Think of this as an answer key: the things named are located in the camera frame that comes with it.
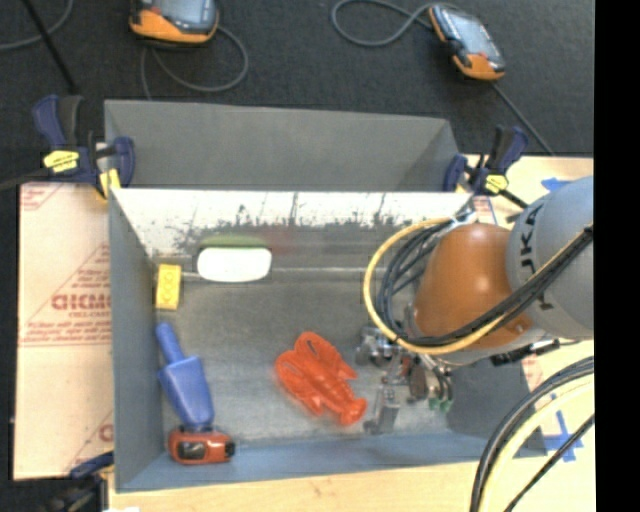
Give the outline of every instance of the yellow block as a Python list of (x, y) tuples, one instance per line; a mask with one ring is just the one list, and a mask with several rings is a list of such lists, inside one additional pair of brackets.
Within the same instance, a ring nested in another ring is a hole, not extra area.
[(109, 189), (120, 188), (120, 176), (117, 169), (109, 169), (106, 172), (100, 173), (100, 185), (104, 192), (104, 197), (109, 196)]
[(158, 266), (158, 284), (156, 288), (156, 308), (178, 309), (180, 301), (180, 278), (182, 267), (162, 263)]

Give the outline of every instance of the orange plastic toy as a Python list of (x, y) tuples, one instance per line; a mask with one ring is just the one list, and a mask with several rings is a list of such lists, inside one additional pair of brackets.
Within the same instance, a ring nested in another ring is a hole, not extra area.
[(358, 374), (331, 343), (313, 332), (303, 332), (293, 350), (276, 359), (275, 370), (284, 387), (316, 416), (327, 408), (347, 426), (367, 409), (366, 399), (355, 398), (347, 383)]

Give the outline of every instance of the cardboard sheet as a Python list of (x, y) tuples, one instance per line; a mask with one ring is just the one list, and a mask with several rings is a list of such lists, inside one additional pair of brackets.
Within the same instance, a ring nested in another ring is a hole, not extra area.
[(106, 201), (85, 185), (20, 193), (14, 478), (66, 475), (112, 448)]

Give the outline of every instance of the blue clamp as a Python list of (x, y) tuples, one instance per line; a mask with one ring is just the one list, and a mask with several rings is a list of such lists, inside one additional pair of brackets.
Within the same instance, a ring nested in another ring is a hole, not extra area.
[(98, 151), (78, 145), (75, 128), (81, 101), (80, 96), (59, 98), (52, 94), (38, 101), (31, 110), (36, 130), (49, 144), (50, 153), (44, 159), (47, 178), (52, 181), (89, 183), (106, 196), (100, 180), (103, 171), (97, 162), (102, 158), (110, 158), (110, 167), (117, 170), (120, 185), (126, 187), (133, 178), (135, 168), (133, 140), (126, 136), (116, 137), (110, 145)]
[(480, 159), (475, 167), (468, 165), (464, 155), (456, 154), (445, 172), (443, 191), (453, 192), (458, 185), (475, 195), (502, 195), (518, 206), (526, 203), (507, 191), (507, 170), (523, 154), (529, 139), (518, 127), (498, 126), (489, 156)]

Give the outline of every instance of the black cable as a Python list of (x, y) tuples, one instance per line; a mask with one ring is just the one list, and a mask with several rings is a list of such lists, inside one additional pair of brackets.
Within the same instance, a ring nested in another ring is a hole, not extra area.
[(592, 414), (569, 438), (562, 443), (562, 446), (549, 458), (549, 460), (540, 468), (527, 485), (516, 495), (509, 503), (504, 512), (512, 512), (523, 496), (528, 493), (534, 485), (536, 485), (549, 470), (556, 465), (562, 456), (571, 448), (596, 422), (596, 415)]
[[(425, 232), (431, 234), (429, 230), (424, 230), (423, 233)], [(444, 346), (455, 342), (459, 338), (468, 336), (477, 329), (496, 320), (498, 317), (504, 316), (504, 318), (494, 326), (492, 331), (498, 329), (524, 311), (544, 290), (551, 285), (557, 276), (564, 270), (564, 268), (566, 268), (567, 265), (569, 265), (569, 263), (571, 263), (571, 261), (573, 261), (582, 249), (591, 243), (593, 240), (593, 226), (591, 225), (590, 227), (585, 228), (579, 236), (577, 236), (567, 247), (563, 249), (559, 257), (556, 258), (552, 264), (548, 265), (542, 272), (529, 279), (509, 297), (489, 309), (472, 322), (456, 329), (453, 332), (441, 336), (406, 338), (406, 333), (400, 330), (397, 326), (394, 326), (395, 322), (390, 323), (390, 320), (393, 319), (393, 312), (389, 289), (393, 289), (394, 278), (397, 278), (394, 274), (394, 270), (398, 261), (403, 261), (403, 258), (406, 258), (406, 253), (415, 248), (416, 240), (421, 240), (421, 233), (418, 233), (418, 235), (409, 239), (409, 241), (399, 249), (398, 253), (394, 256), (394, 259), (387, 268), (387, 271), (383, 276), (383, 283), (378, 295), (378, 300), (376, 301), (376, 312), (396, 335), (403, 337), (407, 342), (419, 346)]]
[[(162, 70), (173, 81), (177, 82), (183, 87), (186, 87), (187, 89), (191, 89), (193, 91), (198, 91), (198, 92), (205, 92), (205, 93), (218, 93), (218, 92), (228, 91), (229, 89), (238, 85), (246, 77), (249, 71), (249, 55), (247, 53), (246, 48), (244, 47), (244, 44), (242, 44), (242, 41), (240, 41), (240, 39), (238, 39), (229, 30), (225, 29), (222, 26), (218, 26), (217, 31), (221, 32), (226, 37), (228, 37), (242, 54), (242, 69), (233, 80), (227, 83), (224, 83), (221, 85), (212, 85), (212, 86), (192, 84), (190, 82), (187, 82), (186, 80), (183, 80), (182, 78), (177, 76), (173, 71), (171, 71), (167, 67), (167, 65), (164, 63), (164, 61), (160, 58), (155, 48), (151, 48), (151, 54), (155, 58), (158, 65), (162, 68)], [(151, 93), (149, 92), (149, 85), (148, 85), (147, 76), (146, 76), (146, 57), (147, 57), (147, 48), (145, 47), (143, 48), (142, 55), (140, 57), (140, 78), (142, 80), (142, 88), (144, 90), (144, 94), (148, 100), (151, 100), (152, 97), (151, 97)]]
[(505, 442), (513, 435), (525, 418), (530, 408), (542, 397), (577, 379), (592, 375), (595, 371), (595, 358), (589, 356), (563, 368), (549, 377), (540, 386), (524, 397), (500, 422), (487, 442), (478, 463), (471, 492), (470, 512), (477, 512), (484, 493), (484, 485), (491, 467)]
[[(342, 29), (342, 27), (340, 27), (340, 24), (338, 23), (338, 11), (348, 4), (371, 4), (379, 7), (384, 7), (386, 9), (395, 11), (397, 13), (400, 13), (406, 16), (407, 21), (405, 21), (403, 25), (396, 32), (394, 32), (389, 37), (386, 37), (384, 39), (378, 39), (378, 40), (358, 39), (348, 34), (344, 29)], [(368, 46), (368, 47), (386, 46), (400, 39), (405, 34), (405, 32), (411, 28), (411, 26), (414, 23), (418, 23), (419, 25), (422, 25), (423, 27), (425, 27), (427, 30), (433, 31), (433, 27), (431, 26), (431, 23), (420, 18), (420, 16), (422, 16), (422, 14), (425, 13), (432, 5), (433, 5), (432, 3), (425, 4), (419, 9), (415, 10), (414, 12), (409, 12), (405, 9), (402, 9), (401, 7), (398, 7), (395, 4), (385, 2), (383, 0), (342, 0), (341, 2), (338, 2), (336, 5), (334, 5), (333, 9), (331, 9), (331, 23), (333, 24), (333, 27), (336, 29), (336, 31), (342, 37), (344, 37), (347, 41), (357, 44), (358, 46)]]
[(538, 133), (538, 131), (531, 125), (531, 123), (527, 120), (527, 118), (520, 111), (520, 109), (518, 109), (518, 107), (516, 107), (515, 104), (507, 97), (504, 91), (500, 89), (500, 87), (498, 87), (498, 84), (496, 84), (495, 82), (492, 82), (491, 86), (493, 87), (493, 90), (498, 93), (498, 96), (500, 96), (500, 98), (505, 102), (507, 107), (511, 109), (511, 112), (513, 112), (513, 114), (520, 120), (520, 122), (522, 122), (522, 124), (525, 125), (527, 130), (529, 130), (531, 135), (533, 135), (533, 137), (538, 141), (538, 144), (540, 144), (542, 148), (547, 153), (549, 153), (550, 156), (554, 156), (555, 152), (551, 149), (549, 144), (547, 144), (547, 142), (542, 138), (542, 136)]
[[(71, 16), (72, 10), (73, 10), (73, 0), (68, 0), (65, 10), (60, 16), (60, 18), (58, 19), (58, 21), (56, 21), (53, 25), (51, 25), (48, 28), (45, 27), (44, 32), (47, 33), (48, 35), (52, 35), (54, 32), (56, 32), (60, 27), (62, 27), (62, 25), (64, 25), (67, 22), (67, 20), (69, 19), (69, 16)], [(40, 41), (42, 41), (42, 33), (39, 32), (38, 35), (33, 37), (28, 37), (26, 39), (21, 39), (19, 41), (14, 41), (10, 43), (0, 44), (0, 52), (17, 50), (19, 48), (24, 48), (25, 46), (29, 46), (31, 44), (34, 44)]]

